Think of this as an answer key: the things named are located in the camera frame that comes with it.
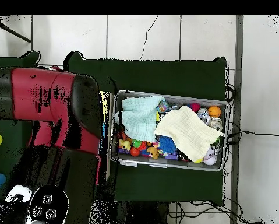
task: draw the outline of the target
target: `storage bin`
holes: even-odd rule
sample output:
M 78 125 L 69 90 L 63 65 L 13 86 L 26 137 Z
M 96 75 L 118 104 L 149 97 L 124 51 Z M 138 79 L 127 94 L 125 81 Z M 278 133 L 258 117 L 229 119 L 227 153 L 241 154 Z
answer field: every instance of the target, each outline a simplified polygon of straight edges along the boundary
M 115 124 L 115 113 L 117 111 L 122 111 L 122 101 L 126 98 L 130 97 L 148 97 L 148 96 L 162 96 L 166 99 L 170 106 L 176 104 L 189 104 L 189 103 L 199 103 L 201 107 L 209 108 L 210 106 L 218 106 L 221 109 L 220 118 L 223 122 L 223 130 L 224 136 L 220 138 L 220 148 L 221 151 L 218 155 L 218 159 L 216 163 L 212 166 L 208 166 L 203 162 L 195 164 L 193 162 L 184 162 L 172 159 L 165 159 L 163 157 L 159 157 L 158 159 L 153 159 L 152 157 L 133 157 L 131 155 L 118 153 L 118 138 L 116 137 L 116 127 Z M 153 93 L 143 93 L 143 92 L 134 92 L 127 90 L 120 90 L 118 94 L 114 97 L 112 111 L 112 121 L 111 121 L 111 141 L 110 141 L 110 158 L 113 161 L 118 161 L 121 165 L 127 166 L 137 166 L 138 164 L 148 165 L 151 167 L 174 167 L 178 169 L 194 169 L 194 170 L 205 170 L 211 172 L 220 171 L 224 166 L 224 157 L 227 143 L 227 132 L 228 132 L 228 118 L 229 118 L 229 108 L 230 105 L 225 101 L 217 101 L 217 100 L 205 100 L 205 99 L 195 99 L 190 97 L 180 97 L 180 96 L 170 96 L 164 94 L 153 94 Z

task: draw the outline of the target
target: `orange basketball toy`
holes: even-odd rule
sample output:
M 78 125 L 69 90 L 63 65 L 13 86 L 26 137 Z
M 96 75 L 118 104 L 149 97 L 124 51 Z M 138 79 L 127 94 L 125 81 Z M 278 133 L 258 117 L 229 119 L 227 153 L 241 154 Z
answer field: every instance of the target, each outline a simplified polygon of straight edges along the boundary
M 211 106 L 209 108 L 209 116 L 210 117 L 219 117 L 221 115 L 221 110 L 217 106 Z

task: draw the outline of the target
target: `light blue cloth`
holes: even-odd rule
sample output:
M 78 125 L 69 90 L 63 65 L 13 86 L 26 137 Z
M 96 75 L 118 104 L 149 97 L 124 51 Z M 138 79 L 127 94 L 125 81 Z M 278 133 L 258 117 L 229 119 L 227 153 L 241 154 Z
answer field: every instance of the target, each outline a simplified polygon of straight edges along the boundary
M 155 142 L 156 107 L 165 100 L 162 96 L 127 98 L 122 101 L 122 123 L 125 134 L 135 140 Z M 119 124 L 118 113 L 115 122 Z

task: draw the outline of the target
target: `muslin cloth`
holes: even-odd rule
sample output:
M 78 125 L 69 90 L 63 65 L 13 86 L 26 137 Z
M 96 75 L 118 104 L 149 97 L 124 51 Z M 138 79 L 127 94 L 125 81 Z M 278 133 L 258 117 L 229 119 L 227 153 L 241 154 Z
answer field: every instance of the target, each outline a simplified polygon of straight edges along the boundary
M 194 162 L 204 158 L 210 145 L 224 135 L 207 126 L 187 106 L 167 113 L 154 133 L 172 138 L 175 146 Z
M 156 107 L 165 100 L 161 96 L 127 98 L 122 101 L 122 123 L 125 134 L 135 140 L 155 142 Z M 119 124 L 118 112 L 115 122 Z

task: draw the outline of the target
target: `light yellow cloth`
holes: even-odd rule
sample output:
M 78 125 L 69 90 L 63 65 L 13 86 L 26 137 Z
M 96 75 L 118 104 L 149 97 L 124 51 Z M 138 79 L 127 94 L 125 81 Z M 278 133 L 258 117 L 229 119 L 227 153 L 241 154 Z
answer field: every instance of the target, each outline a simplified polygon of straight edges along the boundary
M 207 126 L 187 106 L 167 113 L 154 133 L 172 138 L 175 146 L 194 162 L 204 158 L 210 145 L 224 135 Z

